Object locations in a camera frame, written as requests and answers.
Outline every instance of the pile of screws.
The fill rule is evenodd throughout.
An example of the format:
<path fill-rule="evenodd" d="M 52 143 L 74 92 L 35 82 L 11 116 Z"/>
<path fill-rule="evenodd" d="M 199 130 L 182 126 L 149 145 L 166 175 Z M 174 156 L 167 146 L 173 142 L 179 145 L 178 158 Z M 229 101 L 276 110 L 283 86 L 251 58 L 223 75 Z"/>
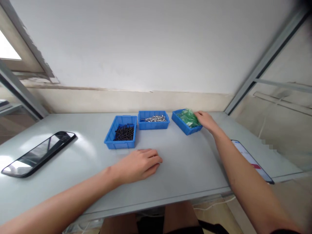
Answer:
<path fill-rule="evenodd" d="M 154 115 L 150 118 L 145 118 L 145 119 L 141 119 L 141 120 L 145 120 L 145 122 L 166 122 L 167 121 L 163 115 L 161 115 L 161 116 Z"/>
<path fill-rule="evenodd" d="M 134 125 L 126 124 L 124 126 L 119 126 L 115 132 L 116 135 L 114 141 L 133 140 Z"/>

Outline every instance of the phone screen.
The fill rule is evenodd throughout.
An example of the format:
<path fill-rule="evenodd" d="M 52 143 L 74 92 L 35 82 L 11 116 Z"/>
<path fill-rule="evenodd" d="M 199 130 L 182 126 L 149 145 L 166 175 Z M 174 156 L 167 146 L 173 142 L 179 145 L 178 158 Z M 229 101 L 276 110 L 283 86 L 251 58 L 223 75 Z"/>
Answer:
<path fill-rule="evenodd" d="M 34 167 L 62 148 L 73 136 L 75 136 L 74 133 L 57 132 L 40 145 L 12 162 L 2 170 L 2 173 L 9 176 L 23 176 L 29 173 Z"/>
<path fill-rule="evenodd" d="M 251 156 L 251 154 L 243 147 L 243 145 L 236 140 L 232 140 L 233 144 L 239 150 L 239 152 L 247 159 L 247 161 L 256 169 L 256 171 L 262 176 L 262 178 L 270 183 L 274 184 L 273 180 L 268 176 L 268 174 L 260 167 L 257 161 Z"/>

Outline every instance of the blue storage tray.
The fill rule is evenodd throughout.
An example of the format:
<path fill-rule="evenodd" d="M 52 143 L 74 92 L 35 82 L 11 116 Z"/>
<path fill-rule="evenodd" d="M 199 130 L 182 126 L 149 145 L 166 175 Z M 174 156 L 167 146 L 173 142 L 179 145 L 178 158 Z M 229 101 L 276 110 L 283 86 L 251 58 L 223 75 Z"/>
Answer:
<path fill-rule="evenodd" d="M 116 115 L 114 121 L 108 131 L 104 143 L 107 147 L 111 150 L 116 149 L 129 149 L 135 147 L 136 141 L 136 129 L 137 129 L 137 117 L 133 115 Z M 131 141 L 114 141 L 116 130 L 119 126 L 124 126 L 126 124 L 133 124 L 134 125 L 134 133 L 133 133 L 133 140 Z"/>
<path fill-rule="evenodd" d="M 190 134 L 200 131 L 202 129 L 202 125 L 194 127 L 194 128 L 190 128 L 189 126 L 186 125 L 186 123 L 183 122 L 183 120 L 179 116 L 177 116 L 177 114 L 180 114 L 183 110 L 185 109 L 173 111 L 172 117 L 171 117 L 172 120 L 179 126 L 179 128 L 181 128 L 181 130 L 185 133 L 185 135 L 190 135 Z"/>
<path fill-rule="evenodd" d="M 165 116 L 166 122 L 145 122 L 144 118 L 149 118 L 154 115 L 159 115 L 159 116 Z M 168 125 L 170 123 L 169 117 L 167 113 L 163 110 L 158 110 L 158 111 L 139 111 L 139 127 L 140 130 L 153 130 L 153 129 L 167 129 Z"/>

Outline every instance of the phone with lit screen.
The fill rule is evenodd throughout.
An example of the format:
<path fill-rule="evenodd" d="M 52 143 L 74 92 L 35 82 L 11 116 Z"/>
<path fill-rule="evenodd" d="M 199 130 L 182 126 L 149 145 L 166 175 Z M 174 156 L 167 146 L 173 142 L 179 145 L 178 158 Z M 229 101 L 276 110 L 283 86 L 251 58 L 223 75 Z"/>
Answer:
<path fill-rule="evenodd" d="M 269 175 L 260 167 L 257 161 L 251 156 L 251 154 L 243 147 L 243 145 L 236 140 L 231 140 L 239 152 L 244 156 L 245 159 L 256 169 L 256 171 L 262 176 L 262 178 L 269 184 L 274 184 L 274 181 Z"/>
<path fill-rule="evenodd" d="M 25 178 L 42 167 L 76 138 L 74 133 L 60 131 L 5 167 L 1 173 Z"/>

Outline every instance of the green plastic part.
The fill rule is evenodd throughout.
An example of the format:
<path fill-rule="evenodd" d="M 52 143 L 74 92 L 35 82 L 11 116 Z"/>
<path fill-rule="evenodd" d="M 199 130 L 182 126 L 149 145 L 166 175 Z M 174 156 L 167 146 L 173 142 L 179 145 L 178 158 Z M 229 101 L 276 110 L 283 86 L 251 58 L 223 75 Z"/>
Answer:
<path fill-rule="evenodd" d="M 190 128 L 194 128 L 197 126 L 201 126 L 201 124 L 198 122 L 198 119 L 194 112 L 190 109 L 183 110 L 180 114 L 177 114 L 184 123 L 186 123 L 187 126 Z"/>

